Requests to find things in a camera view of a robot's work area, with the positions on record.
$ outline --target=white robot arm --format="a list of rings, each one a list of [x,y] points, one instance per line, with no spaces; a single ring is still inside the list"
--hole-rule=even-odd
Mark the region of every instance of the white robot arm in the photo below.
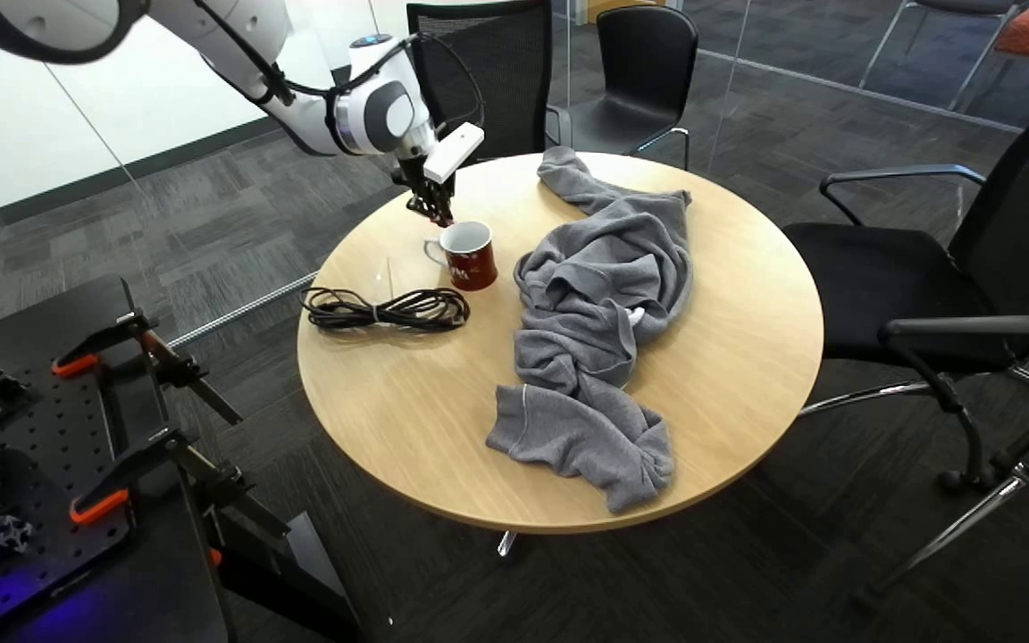
[[[383,152],[416,191],[411,210],[450,220],[456,164],[482,144],[462,125],[443,144],[430,121],[406,44],[357,38],[331,87],[287,80],[275,63],[292,24],[281,0],[0,0],[0,45],[36,60],[108,57],[141,18],[160,21],[308,152]]]

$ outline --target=red cup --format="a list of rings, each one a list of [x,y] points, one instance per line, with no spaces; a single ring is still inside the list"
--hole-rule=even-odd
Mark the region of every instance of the red cup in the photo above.
[[[454,220],[422,246],[437,263],[445,263],[450,284],[486,289],[501,272],[493,268],[493,238],[482,220]]]

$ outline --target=white object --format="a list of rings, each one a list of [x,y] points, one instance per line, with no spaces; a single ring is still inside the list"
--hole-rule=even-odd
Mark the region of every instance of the white object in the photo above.
[[[437,144],[432,157],[422,164],[430,181],[445,181],[478,151],[482,127],[464,121],[445,139]]]

